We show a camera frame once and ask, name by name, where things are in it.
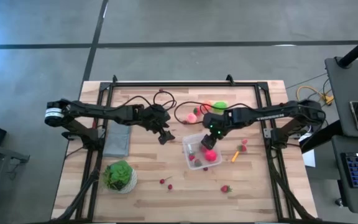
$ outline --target wooden table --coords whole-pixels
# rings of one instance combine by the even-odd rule
[[[94,103],[98,97],[100,82],[84,82],[80,100]],[[272,104],[288,101],[283,81],[268,81]],[[111,106],[119,106],[129,98],[142,95],[152,102],[157,87],[115,87]],[[225,101],[228,105],[245,103],[257,107],[255,91],[248,87],[170,87],[164,88],[175,96],[178,104],[184,101]],[[170,100],[168,95],[159,95],[157,103]],[[145,104],[135,99],[131,104]],[[185,105],[177,115],[185,119],[195,105]],[[201,124],[182,125],[173,117],[169,130],[176,137],[162,146],[158,134],[133,126],[129,157],[125,160],[136,170],[136,188],[129,194],[119,195],[99,183],[94,212],[95,222],[255,222],[277,221],[272,198],[267,159],[259,123],[231,131],[217,146],[222,150],[223,162],[208,171],[190,170],[183,153],[182,138],[205,132]],[[277,119],[277,126],[283,126],[289,118]],[[91,127],[92,118],[78,118],[85,126]],[[231,158],[241,139],[248,139],[247,154],[241,154],[235,163]],[[67,153],[81,147],[80,141],[72,141]],[[83,175],[86,150],[71,155],[64,163],[52,217],[58,217],[78,193]],[[283,150],[285,167],[290,188],[313,216],[317,216],[301,151],[289,146]],[[101,169],[117,161],[104,157]],[[167,184],[173,185],[168,191],[167,184],[160,179],[172,176]],[[233,191],[224,194],[223,185],[230,185]],[[287,209],[280,193],[284,214]],[[84,214],[88,211],[89,197],[86,197]]]

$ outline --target clear plastic container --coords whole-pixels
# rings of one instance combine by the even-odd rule
[[[204,158],[204,153],[201,152],[201,140],[203,140],[205,133],[194,134],[191,136],[186,136],[183,138],[183,150],[185,152],[185,157],[187,161],[187,165],[191,170],[204,169],[205,167],[216,166],[222,163],[222,154],[218,147],[214,147],[213,150],[216,152],[216,160],[213,162],[207,161]],[[193,153],[195,158],[190,161],[189,155]],[[201,166],[195,165],[195,160],[199,159],[201,162]]]

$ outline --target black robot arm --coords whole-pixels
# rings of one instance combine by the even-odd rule
[[[270,132],[271,146],[277,149],[286,148],[288,137],[305,126],[322,124],[325,120],[325,113],[321,111],[319,103],[310,100],[289,101],[260,109],[233,108],[224,110],[223,114],[206,113],[203,126],[208,128],[211,134],[206,135],[201,143],[208,149],[212,149],[217,139],[221,140],[234,129],[250,126],[256,121],[284,117],[293,119],[282,128],[275,128]]]
[[[170,119],[169,114],[161,105],[156,104],[147,108],[144,108],[144,105],[122,105],[112,108],[61,99],[47,103],[45,124],[52,127],[63,127],[68,130],[68,132],[62,134],[65,138],[70,139],[70,136],[79,136],[85,147],[87,145],[92,147],[99,138],[97,129],[87,128],[75,120],[75,118],[81,116],[110,119],[126,126],[142,126],[147,131],[151,130],[154,134],[159,133],[160,144],[165,144],[175,138],[170,131],[163,129],[169,127],[167,124]]]

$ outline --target concrete floor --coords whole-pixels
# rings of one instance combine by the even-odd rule
[[[102,0],[0,1],[0,44],[92,43]],[[353,0],[110,0],[100,43],[186,41],[358,40]],[[284,80],[295,99],[299,82],[323,74],[324,59],[353,45],[98,49],[90,80]],[[0,127],[4,145],[31,155],[0,195],[0,223],[50,217],[67,142],[44,124],[45,103],[75,100],[89,49],[0,50]],[[323,75],[302,85],[322,88]],[[301,98],[311,92],[302,91]],[[325,106],[328,121],[335,105]],[[310,175],[323,220],[358,223],[358,214],[333,204],[334,180]]]

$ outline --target gray cloth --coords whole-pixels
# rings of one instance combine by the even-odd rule
[[[125,157],[129,153],[131,127],[111,121],[104,145],[103,156]]]

